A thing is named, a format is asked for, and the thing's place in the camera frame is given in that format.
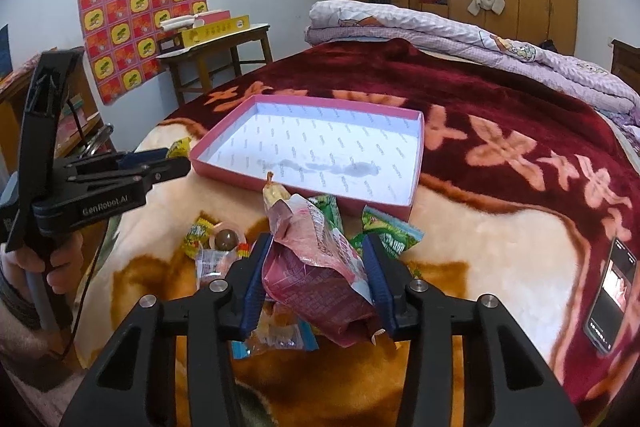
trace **wooden bed frame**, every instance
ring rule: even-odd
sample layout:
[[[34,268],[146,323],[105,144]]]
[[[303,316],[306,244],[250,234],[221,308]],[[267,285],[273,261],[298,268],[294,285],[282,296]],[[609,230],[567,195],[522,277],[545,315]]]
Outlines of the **wooden bed frame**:
[[[621,41],[613,41],[613,63],[611,73],[627,86],[640,93],[640,48]]]

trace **yellow box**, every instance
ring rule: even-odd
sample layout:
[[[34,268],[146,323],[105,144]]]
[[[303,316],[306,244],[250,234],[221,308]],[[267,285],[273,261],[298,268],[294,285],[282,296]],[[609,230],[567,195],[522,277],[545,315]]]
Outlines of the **yellow box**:
[[[249,29],[248,15],[234,17],[232,19],[224,19],[222,21],[212,22],[211,24],[205,24],[199,28],[182,31],[182,44],[185,48],[188,48],[189,46],[200,44],[201,42],[210,41],[217,37],[231,35],[232,33],[241,32],[242,30],[247,29]]]
[[[249,16],[243,15],[241,17],[233,17],[231,19],[224,19],[211,24],[205,24],[198,28],[192,28],[190,30],[183,30],[176,33],[172,37],[165,37],[159,39],[158,47],[160,53],[169,53],[184,48],[189,48],[196,44],[201,44],[218,37],[231,35],[249,29]]]

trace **yellow candy wrapper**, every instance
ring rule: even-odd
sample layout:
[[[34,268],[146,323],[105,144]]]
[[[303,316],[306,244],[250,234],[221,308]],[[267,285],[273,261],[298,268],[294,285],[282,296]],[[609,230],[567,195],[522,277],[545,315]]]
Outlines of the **yellow candy wrapper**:
[[[209,237],[213,230],[214,224],[204,217],[200,216],[195,223],[191,225],[191,230],[182,240],[182,251],[195,261],[200,246],[209,248]]]
[[[182,138],[180,140],[176,140],[171,147],[169,147],[169,152],[166,154],[166,157],[177,158],[179,156],[184,156],[185,158],[188,158],[190,152],[191,138]]]

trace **red snack bag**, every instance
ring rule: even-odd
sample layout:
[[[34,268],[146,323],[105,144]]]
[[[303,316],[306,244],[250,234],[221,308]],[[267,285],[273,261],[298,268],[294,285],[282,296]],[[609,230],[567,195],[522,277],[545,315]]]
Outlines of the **red snack bag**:
[[[362,260],[324,214],[299,194],[267,212],[273,246],[262,282],[275,301],[342,347],[379,328]]]

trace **phone screen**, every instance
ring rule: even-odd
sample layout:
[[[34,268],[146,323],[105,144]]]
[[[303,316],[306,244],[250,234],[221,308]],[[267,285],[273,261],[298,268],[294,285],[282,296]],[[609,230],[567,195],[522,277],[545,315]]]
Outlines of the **phone screen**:
[[[636,264],[631,251],[615,238],[602,286],[584,328],[595,346],[605,354],[610,353],[620,331],[636,276]]]

